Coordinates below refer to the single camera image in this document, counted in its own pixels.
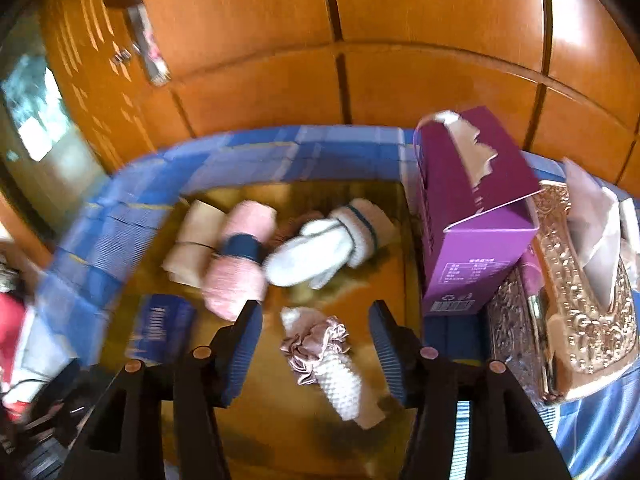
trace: blue striped fabric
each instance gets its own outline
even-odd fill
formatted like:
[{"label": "blue striped fabric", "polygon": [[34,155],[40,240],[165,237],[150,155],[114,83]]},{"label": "blue striped fabric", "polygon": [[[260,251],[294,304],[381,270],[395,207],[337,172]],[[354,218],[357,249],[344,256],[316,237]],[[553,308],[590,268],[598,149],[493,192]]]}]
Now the blue striped fabric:
[{"label": "blue striped fabric", "polygon": [[[393,180],[402,182],[409,208],[417,213],[412,142],[413,131],[400,128],[284,126],[203,137],[146,155],[122,168],[81,209],[40,282],[36,306],[52,332],[64,336],[85,364],[93,364],[110,309],[181,195],[255,182]],[[541,180],[564,180],[562,164],[523,154]],[[574,477],[608,471],[636,434],[640,408],[632,401],[640,396],[638,377],[635,368],[596,396],[564,405],[559,423],[556,412],[549,415]],[[460,478],[466,460],[468,415],[465,423],[460,407],[458,419],[452,478]]]}]

